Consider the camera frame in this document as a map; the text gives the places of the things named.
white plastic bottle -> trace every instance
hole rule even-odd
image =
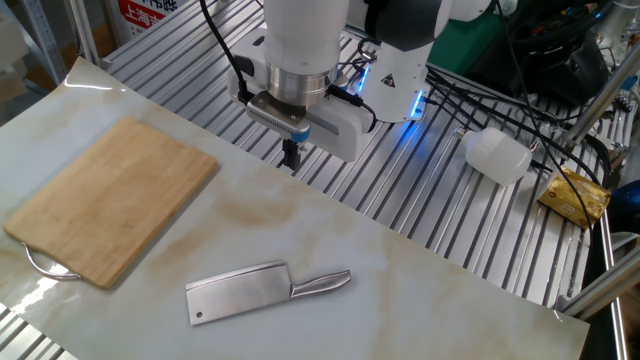
[[[469,165],[500,185],[514,184],[531,164],[531,151],[498,129],[457,129],[456,135],[467,148]]]

gold package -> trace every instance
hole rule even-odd
[[[576,187],[578,193],[580,193],[582,201],[584,201],[584,204],[587,206],[591,224],[594,224],[600,219],[602,213],[609,205],[611,193],[564,166],[562,167],[562,171],[571,180],[571,183]],[[585,230],[588,228],[582,205],[580,205],[576,193],[559,172],[556,171],[551,175],[551,178],[547,182],[547,187],[538,197],[538,201],[581,228]]]

cutting board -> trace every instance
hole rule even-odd
[[[126,117],[3,228],[108,288],[215,166],[212,156]]]

red sign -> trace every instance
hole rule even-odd
[[[120,13],[128,22],[144,29],[150,28],[151,25],[164,18],[164,14],[148,9],[131,0],[118,0],[118,5],[120,6]]]

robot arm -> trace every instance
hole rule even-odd
[[[328,91],[336,80],[345,24],[382,41],[377,61],[357,86],[364,103],[384,121],[419,119],[418,105],[428,90],[426,59],[453,1],[265,0],[267,28],[232,48],[256,94],[246,104],[247,114],[283,137],[285,165],[291,168],[298,164],[298,145],[307,140],[354,161],[369,141],[372,116]],[[229,92],[237,98],[237,75],[232,69],[227,75]]]

